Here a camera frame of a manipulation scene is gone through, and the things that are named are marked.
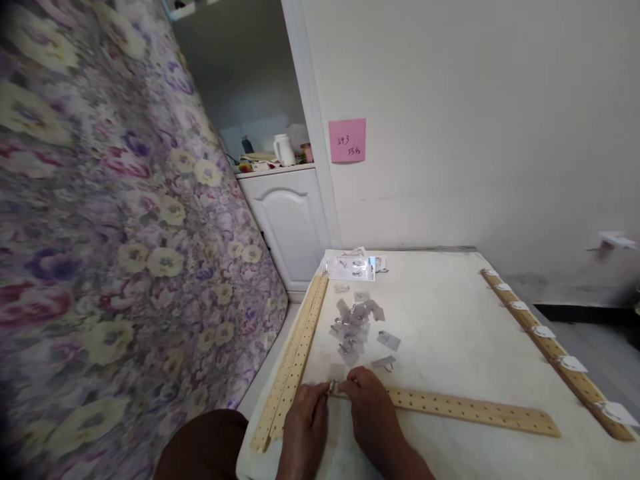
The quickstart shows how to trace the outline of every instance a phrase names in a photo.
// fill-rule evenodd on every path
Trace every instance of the pink sticky note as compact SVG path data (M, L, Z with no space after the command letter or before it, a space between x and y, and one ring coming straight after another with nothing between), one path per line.
M329 136L332 163L365 160L367 119L330 121Z

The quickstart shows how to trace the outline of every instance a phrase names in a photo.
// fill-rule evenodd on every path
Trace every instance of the hand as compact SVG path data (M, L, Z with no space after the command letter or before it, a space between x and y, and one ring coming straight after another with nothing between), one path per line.
M356 442L384 478L433 479L423 458L400 430L391 398L371 370L354 368L338 388L351 400Z
M328 383L300 385L285 418L276 480L314 478L327 442Z

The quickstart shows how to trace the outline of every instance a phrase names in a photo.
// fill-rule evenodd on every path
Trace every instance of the floral fabric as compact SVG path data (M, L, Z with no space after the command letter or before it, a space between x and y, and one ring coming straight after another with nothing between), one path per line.
M2 410L26 478L144 479L236 408L287 296L155 0L0 30Z

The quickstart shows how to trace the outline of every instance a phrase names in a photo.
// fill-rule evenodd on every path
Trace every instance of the cabinet door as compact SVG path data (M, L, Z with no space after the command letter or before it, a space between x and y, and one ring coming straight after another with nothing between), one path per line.
M285 288L306 291L329 246L315 169L239 183Z

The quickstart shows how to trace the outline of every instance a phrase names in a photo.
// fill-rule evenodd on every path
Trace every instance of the wooden pegboard strip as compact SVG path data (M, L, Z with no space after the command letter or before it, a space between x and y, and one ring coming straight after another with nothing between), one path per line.
M549 437L561 433L548 413L536 409L514 407L502 403L471 400L439 393L386 387L393 406L402 409L438 415L493 427L525 431ZM331 392L332 396L346 398L344 393Z
M608 434L616 440L635 441L633 434L626 425L608 418L595 404L595 402L606 401L607 399L588 376L582 372L569 370L558 362L558 357L568 355L567 351L562 348L558 341L555 338L542 338L532 331L533 327L541 325L540 322L538 322L530 310L520 310L512 306L511 302L521 300L512 290L501 290L497 288L498 285L504 284L500 276L490 269L483 269L481 274L498 298L500 298L502 303L508 308L513 318L520 324L549 364L556 370L558 375L560 375L560 378L564 380L575 396L588 408Z
M311 282L251 440L250 445L255 452L264 453L272 440L282 437L286 414L305 370L328 283L327 277L320 276L315 276Z

